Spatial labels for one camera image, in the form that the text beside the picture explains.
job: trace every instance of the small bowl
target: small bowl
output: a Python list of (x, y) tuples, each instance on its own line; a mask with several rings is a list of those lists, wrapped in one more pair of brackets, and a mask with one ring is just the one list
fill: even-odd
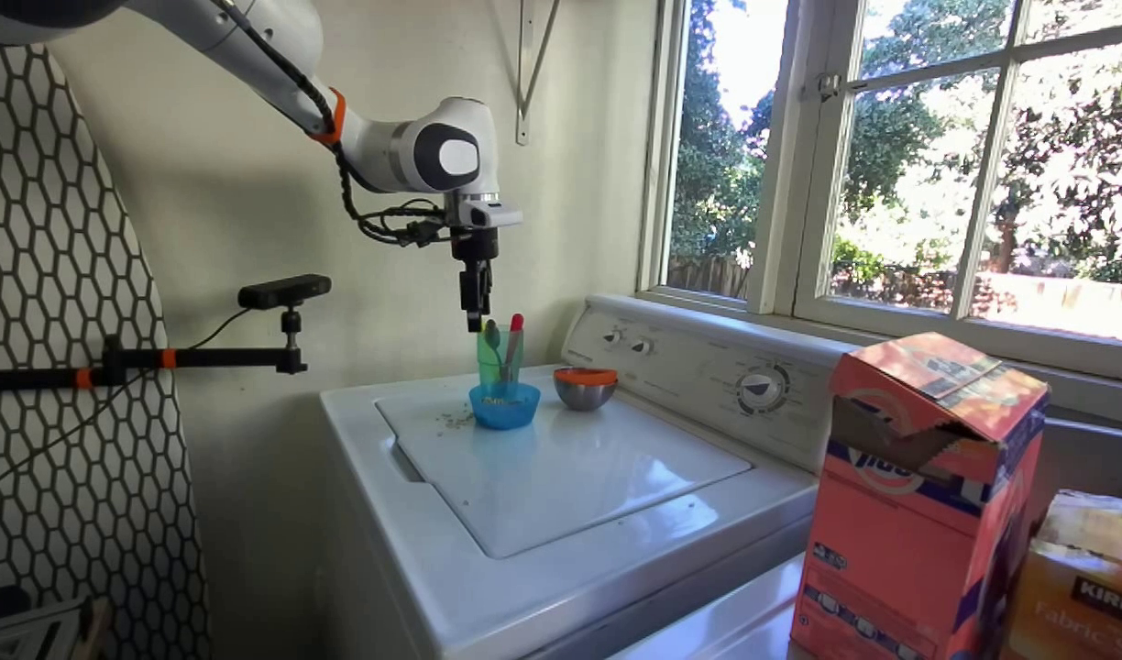
[(515, 384), (502, 384), (502, 390), (473, 384), (471, 403), (473, 403), (475, 427), (485, 427), (485, 428), (519, 428), (534, 414), (539, 390), (533, 390), (526, 380), (515, 380)]
[(620, 374), (605, 365), (557, 365), (555, 390), (568, 409), (596, 409), (620, 390)]

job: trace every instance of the colorful box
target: colorful box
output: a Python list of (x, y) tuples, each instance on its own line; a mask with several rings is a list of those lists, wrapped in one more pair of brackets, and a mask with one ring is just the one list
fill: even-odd
[(835, 363), (796, 596), (809, 655), (988, 655), (1029, 538), (1050, 390), (940, 332)]
[(1122, 497), (1061, 490), (1029, 543), (1006, 660), (1122, 660)]

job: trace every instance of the black wall mount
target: black wall mount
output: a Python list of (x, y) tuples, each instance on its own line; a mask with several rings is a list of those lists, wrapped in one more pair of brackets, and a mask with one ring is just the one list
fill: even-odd
[(301, 374), (301, 306), (308, 296), (329, 293), (325, 274), (275, 279), (237, 288), (237, 309), (263, 312), (281, 309), (277, 329), (281, 348), (126, 348), (121, 336), (105, 336), (103, 361), (95, 365), (64, 370), (0, 370), (0, 392), (18, 390), (110, 390), (126, 384), (130, 370), (178, 370), (178, 365), (275, 365), (277, 374)]

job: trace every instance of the washing machine lid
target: washing machine lid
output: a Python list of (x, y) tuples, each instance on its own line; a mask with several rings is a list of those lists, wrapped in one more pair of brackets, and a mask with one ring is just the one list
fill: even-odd
[(544, 380), (526, 428), (475, 428), (460, 384), (373, 398), (396, 447), (489, 556), (587, 532), (753, 471), (725, 439), (626, 392), (593, 414), (562, 408)]

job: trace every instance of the patterned fabric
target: patterned fabric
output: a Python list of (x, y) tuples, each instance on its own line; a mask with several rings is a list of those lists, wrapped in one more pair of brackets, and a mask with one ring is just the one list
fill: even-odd
[[(0, 370), (166, 346), (154, 274), (44, 48), (0, 48)], [(171, 379), (0, 392), (0, 588), (105, 596), (105, 655), (210, 655)]]

